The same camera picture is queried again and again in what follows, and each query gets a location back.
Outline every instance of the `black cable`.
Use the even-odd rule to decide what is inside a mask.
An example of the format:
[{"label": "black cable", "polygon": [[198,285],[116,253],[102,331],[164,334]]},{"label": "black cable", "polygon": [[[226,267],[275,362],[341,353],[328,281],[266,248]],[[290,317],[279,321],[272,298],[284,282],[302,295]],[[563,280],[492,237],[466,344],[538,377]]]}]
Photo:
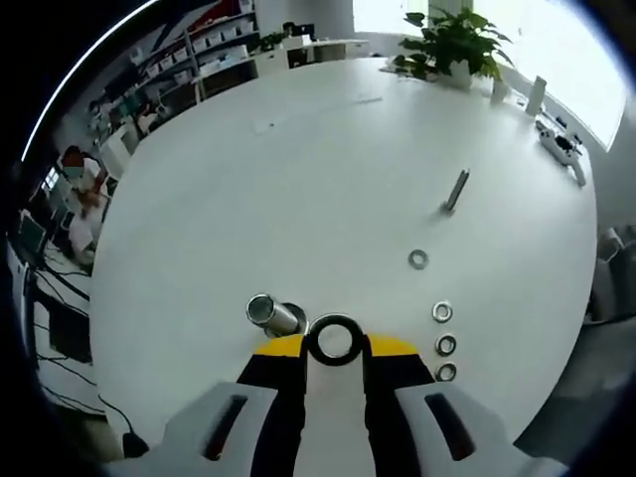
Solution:
[{"label": "black cable", "polygon": [[68,356],[54,356],[54,357],[45,356],[38,359],[42,359],[44,361],[66,361],[66,360],[69,360],[70,358]]},{"label": "black cable", "polygon": [[86,312],[85,312],[85,311],[82,311],[82,310],[80,310],[79,308],[74,307],[74,306],[72,306],[71,304],[69,304],[69,302],[68,302],[67,300],[65,300],[65,299],[64,299],[64,297],[62,296],[62,294],[58,291],[58,289],[57,289],[55,286],[53,286],[53,285],[51,284],[51,282],[47,279],[47,277],[46,277],[46,276],[44,276],[44,275],[42,274],[42,272],[40,272],[40,271],[36,270],[36,271],[35,271],[35,273],[36,273],[36,275],[38,275],[40,278],[42,278],[42,279],[45,281],[45,283],[46,283],[47,285],[49,285],[49,286],[51,287],[51,289],[52,289],[52,290],[56,293],[56,295],[58,296],[58,298],[60,299],[60,301],[62,301],[62,303],[63,303],[65,306],[67,306],[67,307],[71,308],[72,310],[76,311],[77,313],[79,313],[79,314],[81,314],[81,315],[85,316],[86,318],[88,318],[88,315],[86,314]]},{"label": "black cable", "polygon": [[66,402],[64,401],[61,397],[58,397],[58,399],[63,402],[64,404],[66,404],[69,408],[76,410],[77,412],[82,412],[84,414],[87,414],[87,412],[83,409],[80,409],[79,407],[77,407],[76,405],[71,404],[70,402]]},{"label": "black cable", "polygon": [[124,414],[124,413],[123,413],[123,411],[122,411],[120,408],[118,408],[118,407],[116,407],[116,406],[112,405],[110,402],[108,402],[106,399],[104,399],[104,398],[103,398],[103,397],[101,397],[100,395],[97,395],[97,398],[98,398],[101,402],[103,402],[104,404],[106,404],[108,407],[110,407],[111,409],[116,410],[117,412],[119,412],[119,414],[120,414],[120,415],[123,417],[123,419],[126,421],[126,424],[128,424],[128,428],[130,429],[130,432],[133,432],[133,433],[134,433],[134,430],[133,430],[133,428],[132,428],[132,424],[130,423],[130,419],[128,419],[128,416],[126,416],[126,414]]},{"label": "black cable", "polygon": [[88,276],[88,277],[90,277],[90,275],[88,273],[85,273],[83,271],[57,271],[57,270],[55,270],[55,272],[59,276],[79,275],[79,276]]},{"label": "black cable", "polygon": [[45,254],[44,254],[44,258],[45,258],[45,259],[48,259],[48,260],[50,260],[50,261],[53,261],[53,262],[55,262],[55,263],[56,263],[56,264],[58,264],[58,265],[64,265],[64,264],[63,264],[61,261],[59,261],[56,257],[54,257],[54,256],[50,256],[50,255],[48,255],[46,252],[45,252]]},{"label": "black cable", "polygon": [[88,378],[85,378],[82,374],[78,373],[75,370],[72,370],[71,368],[64,366],[62,363],[60,363],[58,360],[55,360],[53,358],[47,358],[46,356],[42,356],[42,355],[37,355],[39,360],[42,361],[48,361],[50,363],[53,363],[54,365],[58,365],[60,368],[64,368],[65,370],[67,370],[69,373],[72,373],[80,378],[82,378],[84,381],[86,381],[87,383],[89,383],[91,386],[97,386],[96,383],[94,383],[93,381],[91,381]]},{"label": "black cable", "polygon": [[55,396],[56,398],[58,398],[58,399],[60,399],[60,400],[62,400],[62,399],[64,399],[64,400],[70,400],[71,402],[75,402],[75,403],[77,403],[77,404],[79,404],[79,405],[83,405],[86,409],[90,409],[90,410],[93,410],[93,411],[95,411],[95,412],[99,412],[99,413],[103,414],[103,409],[97,409],[96,407],[92,407],[92,406],[90,406],[90,405],[88,405],[88,404],[84,404],[84,403],[83,403],[83,402],[81,402],[80,400],[73,399],[72,397],[68,397],[68,396],[61,395],[60,393],[56,393],[55,391],[53,391],[53,390],[52,390],[52,389],[50,389],[50,388],[47,388],[47,387],[46,387],[46,386],[44,386],[43,384],[40,384],[40,386],[42,386],[42,388],[43,388],[44,390],[47,390],[47,392],[51,393],[53,396]]},{"label": "black cable", "polygon": [[54,276],[55,278],[58,279],[58,281],[64,285],[66,288],[68,288],[70,291],[74,291],[77,295],[79,295],[80,297],[82,297],[84,300],[86,301],[90,301],[90,297],[88,295],[86,295],[83,291],[81,291],[79,288],[77,288],[75,285],[73,285],[72,283],[69,283],[68,281],[64,280],[55,270],[53,270],[45,260],[41,260],[42,262],[42,268],[45,269],[47,272],[49,272],[52,276]]}]

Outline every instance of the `black ring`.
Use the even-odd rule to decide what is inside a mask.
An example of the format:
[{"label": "black ring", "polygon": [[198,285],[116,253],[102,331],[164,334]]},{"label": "black ring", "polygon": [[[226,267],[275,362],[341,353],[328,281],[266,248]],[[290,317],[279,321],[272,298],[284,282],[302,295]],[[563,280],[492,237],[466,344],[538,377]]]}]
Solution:
[{"label": "black ring", "polygon": [[416,270],[424,270],[428,265],[428,255],[424,250],[416,248],[408,254],[408,264]]},{"label": "black ring", "polygon": [[[444,370],[450,370],[452,375],[450,375],[450,378],[445,379],[442,375],[442,373],[444,372]],[[442,383],[446,383],[449,381],[453,381],[455,379],[455,377],[457,377],[457,366],[448,361],[446,363],[443,363],[441,365],[439,365],[439,367],[435,370],[435,380],[436,381],[440,381]]]},{"label": "black ring", "polygon": [[[444,350],[444,343],[450,344],[449,350]],[[439,356],[450,356],[455,352],[456,348],[457,348],[457,339],[450,333],[441,335],[435,341],[435,351],[437,352]]]},{"label": "black ring", "polygon": [[[349,351],[342,356],[329,356],[320,349],[320,344],[318,343],[320,333],[331,325],[340,325],[346,328],[351,335],[351,347]],[[325,366],[343,366],[348,365],[358,358],[365,342],[365,335],[355,320],[349,318],[347,315],[334,313],[317,318],[316,321],[311,324],[306,340],[307,349],[317,362]]]}]

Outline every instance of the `chair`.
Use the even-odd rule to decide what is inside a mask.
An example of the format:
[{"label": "chair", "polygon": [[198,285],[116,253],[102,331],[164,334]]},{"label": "chair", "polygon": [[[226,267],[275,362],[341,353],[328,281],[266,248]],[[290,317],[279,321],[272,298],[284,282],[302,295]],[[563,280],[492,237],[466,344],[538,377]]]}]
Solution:
[{"label": "chair", "polygon": [[[633,233],[630,227],[625,231]],[[612,229],[599,240],[589,324],[636,316],[636,239],[625,243],[625,237]]]}]

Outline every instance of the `white plant pot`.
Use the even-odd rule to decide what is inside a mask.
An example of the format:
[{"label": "white plant pot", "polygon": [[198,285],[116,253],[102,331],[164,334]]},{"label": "white plant pot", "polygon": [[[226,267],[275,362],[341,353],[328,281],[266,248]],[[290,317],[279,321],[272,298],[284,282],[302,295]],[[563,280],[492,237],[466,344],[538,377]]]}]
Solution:
[{"label": "white plant pot", "polygon": [[440,75],[439,78],[444,84],[458,89],[470,89],[473,84],[473,77],[468,70],[468,62],[466,60],[460,63],[453,62],[450,64],[450,75]]},{"label": "white plant pot", "polygon": [[501,104],[506,99],[506,96],[510,93],[510,87],[503,81],[493,81],[493,92],[490,95],[490,102],[492,104]]}]

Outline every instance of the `monitor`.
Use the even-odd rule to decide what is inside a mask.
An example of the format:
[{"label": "monitor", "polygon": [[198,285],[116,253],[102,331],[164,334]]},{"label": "monitor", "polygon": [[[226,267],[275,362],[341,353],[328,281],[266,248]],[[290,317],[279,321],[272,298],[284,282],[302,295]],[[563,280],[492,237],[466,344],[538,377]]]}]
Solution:
[{"label": "monitor", "polygon": [[316,28],[313,23],[308,23],[305,25],[294,25],[291,29],[292,37],[302,37],[303,35],[309,35],[312,42],[316,41]]},{"label": "monitor", "polygon": [[34,257],[40,256],[47,236],[47,231],[28,215],[22,217],[19,243],[24,251]]}]

